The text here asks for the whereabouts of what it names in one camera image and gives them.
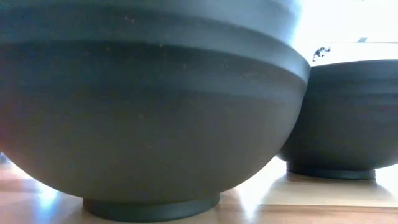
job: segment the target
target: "bowl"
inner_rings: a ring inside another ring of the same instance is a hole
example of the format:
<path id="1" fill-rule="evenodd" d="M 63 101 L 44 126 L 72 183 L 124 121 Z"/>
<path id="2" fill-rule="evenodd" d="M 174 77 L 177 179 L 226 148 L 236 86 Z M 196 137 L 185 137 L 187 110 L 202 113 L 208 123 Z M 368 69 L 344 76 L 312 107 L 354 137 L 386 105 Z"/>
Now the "bowl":
<path id="1" fill-rule="evenodd" d="M 297 120 L 310 71 L 291 44 L 297 2 L 11 2 L 1 148 L 103 218 L 204 212 Z"/>
<path id="2" fill-rule="evenodd" d="M 398 60 L 312 67 L 297 123 L 279 157 L 287 169 L 373 179 L 398 163 Z"/>

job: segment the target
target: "wooden table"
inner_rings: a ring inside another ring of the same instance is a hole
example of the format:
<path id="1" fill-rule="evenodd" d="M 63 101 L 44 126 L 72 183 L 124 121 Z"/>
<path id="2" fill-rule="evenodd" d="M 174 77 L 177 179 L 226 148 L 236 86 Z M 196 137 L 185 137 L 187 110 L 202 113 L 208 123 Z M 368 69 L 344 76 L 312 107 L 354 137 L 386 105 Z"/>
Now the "wooden table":
<path id="1" fill-rule="evenodd" d="M 222 194 L 200 215 L 164 224 L 393 224 L 398 223 L 398 166 L 379 169 L 376 181 L 342 181 L 285 172 L 274 158 L 245 183 Z M 34 180 L 11 162 L 0 163 L 0 223 L 105 224 L 82 210 L 81 198 Z"/>

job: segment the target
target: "bowl foot ring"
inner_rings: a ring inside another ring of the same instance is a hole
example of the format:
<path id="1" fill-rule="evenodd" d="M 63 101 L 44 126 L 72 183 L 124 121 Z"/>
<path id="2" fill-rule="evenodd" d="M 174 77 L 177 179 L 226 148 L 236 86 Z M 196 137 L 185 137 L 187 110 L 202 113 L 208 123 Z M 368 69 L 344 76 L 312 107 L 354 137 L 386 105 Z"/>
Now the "bowl foot ring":
<path id="1" fill-rule="evenodd" d="M 162 222 L 203 213 L 218 204 L 221 195 L 172 204 L 133 204 L 83 199 L 84 209 L 101 218 L 119 222 Z"/>
<path id="2" fill-rule="evenodd" d="M 341 180 L 371 180 L 376 178 L 375 170 L 350 171 L 350 170 L 327 170 L 313 167 L 299 166 L 286 163 L 286 169 L 294 174 L 306 175 L 310 177 L 320 177 Z"/>

